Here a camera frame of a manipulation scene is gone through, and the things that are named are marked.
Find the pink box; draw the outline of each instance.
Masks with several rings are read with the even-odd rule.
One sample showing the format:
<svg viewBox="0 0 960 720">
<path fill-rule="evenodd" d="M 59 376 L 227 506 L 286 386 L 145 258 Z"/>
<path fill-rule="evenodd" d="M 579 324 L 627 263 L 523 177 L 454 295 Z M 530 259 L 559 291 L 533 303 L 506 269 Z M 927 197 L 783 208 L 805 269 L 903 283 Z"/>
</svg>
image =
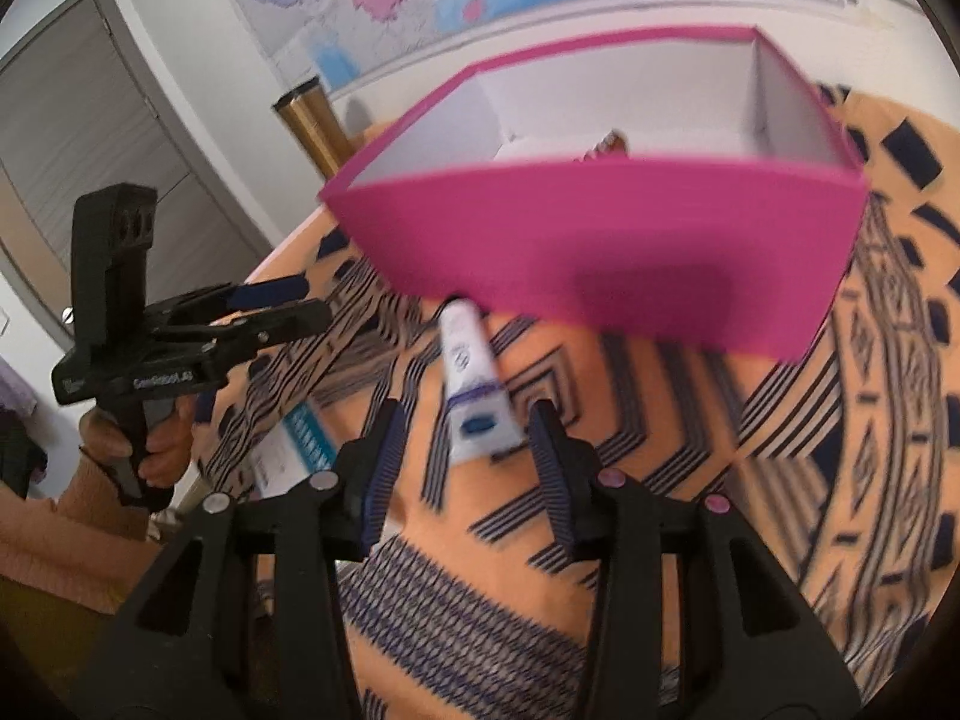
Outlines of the pink box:
<svg viewBox="0 0 960 720">
<path fill-rule="evenodd" d="M 583 161 L 611 131 L 630 155 Z M 477 63 L 320 193 L 395 289 L 795 361 L 867 196 L 819 95 L 747 26 Z"/>
</svg>

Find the gray door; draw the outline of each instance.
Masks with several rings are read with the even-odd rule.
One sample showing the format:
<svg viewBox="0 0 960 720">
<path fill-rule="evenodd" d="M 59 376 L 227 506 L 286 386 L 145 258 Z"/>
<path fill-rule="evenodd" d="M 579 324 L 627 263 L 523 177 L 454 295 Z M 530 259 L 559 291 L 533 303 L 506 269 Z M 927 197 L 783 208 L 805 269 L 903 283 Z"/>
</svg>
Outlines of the gray door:
<svg viewBox="0 0 960 720">
<path fill-rule="evenodd" d="M 160 195 L 148 260 L 150 300 L 242 281 L 265 253 L 264 242 L 243 235 L 187 165 L 128 72 L 94 0 L 71 4 L 0 71 L 0 167 L 4 247 L 55 316 L 64 284 L 49 282 L 68 281 L 74 201 L 110 184 L 142 184 Z M 29 245 L 24 217 L 35 233 Z M 13 228 L 17 241 L 4 232 Z M 43 269 L 33 264 L 30 272 L 17 260 L 37 259 L 37 247 L 49 256 L 40 257 Z M 60 276 L 51 276 L 51 263 L 59 264 Z"/>
</svg>

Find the silver screw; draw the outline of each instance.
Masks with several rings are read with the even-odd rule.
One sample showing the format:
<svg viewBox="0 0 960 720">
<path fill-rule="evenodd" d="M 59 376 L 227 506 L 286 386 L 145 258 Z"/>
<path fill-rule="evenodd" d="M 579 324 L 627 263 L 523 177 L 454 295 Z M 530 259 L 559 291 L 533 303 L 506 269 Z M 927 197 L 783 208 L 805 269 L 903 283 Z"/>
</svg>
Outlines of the silver screw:
<svg viewBox="0 0 960 720">
<path fill-rule="evenodd" d="M 622 488 L 627 484 L 627 474 L 620 469 L 603 469 L 597 474 L 597 481 L 605 488 Z"/>
<path fill-rule="evenodd" d="M 704 506 L 707 507 L 708 512 L 714 514 L 726 514 L 730 511 L 730 501 L 724 495 L 707 495 L 704 498 Z"/>
<path fill-rule="evenodd" d="M 211 493 L 203 500 L 203 510 L 207 514 L 225 512 L 230 505 L 230 496 L 227 493 Z"/>
<path fill-rule="evenodd" d="M 340 477 L 334 471 L 317 471 L 310 477 L 310 486 L 314 490 L 333 490 L 339 483 Z"/>
</svg>

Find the hand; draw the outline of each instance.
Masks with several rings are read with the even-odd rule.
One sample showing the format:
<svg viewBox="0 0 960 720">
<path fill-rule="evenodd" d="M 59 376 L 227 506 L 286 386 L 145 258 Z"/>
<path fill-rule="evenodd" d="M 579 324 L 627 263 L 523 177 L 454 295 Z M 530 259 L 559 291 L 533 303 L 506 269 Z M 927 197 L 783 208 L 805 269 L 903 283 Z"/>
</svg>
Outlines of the hand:
<svg viewBox="0 0 960 720">
<path fill-rule="evenodd" d="M 196 404 L 195 395 L 177 398 L 174 413 L 150 430 L 150 455 L 137 471 L 150 487 L 171 488 L 189 466 Z M 86 454 L 105 466 L 126 460 L 133 452 L 127 437 L 100 409 L 91 409 L 80 418 L 80 438 Z"/>
</svg>

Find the door frame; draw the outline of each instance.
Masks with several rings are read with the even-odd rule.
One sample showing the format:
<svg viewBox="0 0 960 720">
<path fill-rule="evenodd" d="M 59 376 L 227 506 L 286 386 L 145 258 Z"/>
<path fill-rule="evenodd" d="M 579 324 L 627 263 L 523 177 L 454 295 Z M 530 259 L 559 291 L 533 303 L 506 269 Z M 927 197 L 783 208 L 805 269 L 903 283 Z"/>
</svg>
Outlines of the door frame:
<svg viewBox="0 0 960 720">
<path fill-rule="evenodd" d="M 80 1 L 65 0 L 41 19 L 6 55 L 0 57 L 0 74 L 51 23 Z M 265 257 L 272 249 L 266 236 L 227 189 L 227 185 L 210 165 L 186 125 L 176 114 L 174 106 L 160 86 L 160 81 L 157 81 L 136 44 L 136 39 L 133 38 L 133 33 L 116 0 L 92 1 L 99 11 L 104 28 L 109 33 L 120 61 L 123 62 L 134 85 L 143 95 L 147 108 L 154 114 L 160 128 L 240 238 L 246 241 L 254 252 Z M 58 312 L 62 310 L 59 305 L 64 300 L 64 289 L 69 294 L 69 277 L 64 288 L 65 271 L 61 269 L 57 274 L 56 269 L 50 268 L 51 261 L 58 264 L 59 261 L 40 231 L 29 220 L 19 202 L 16 190 L 2 170 L 2 165 L 0 165 L 0 218 L 6 221 L 4 225 L 6 228 L 13 225 L 18 234 L 16 244 L 12 244 L 9 240 L 5 242 L 0 237 L 0 274 L 7 279 L 11 288 L 54 342 L 66 351 L 73 346 L 73 338 L 61 322 Z M 24 250 L 35 252 L 35 257 L 24 258 L 22 254 Z"/>
</svg>

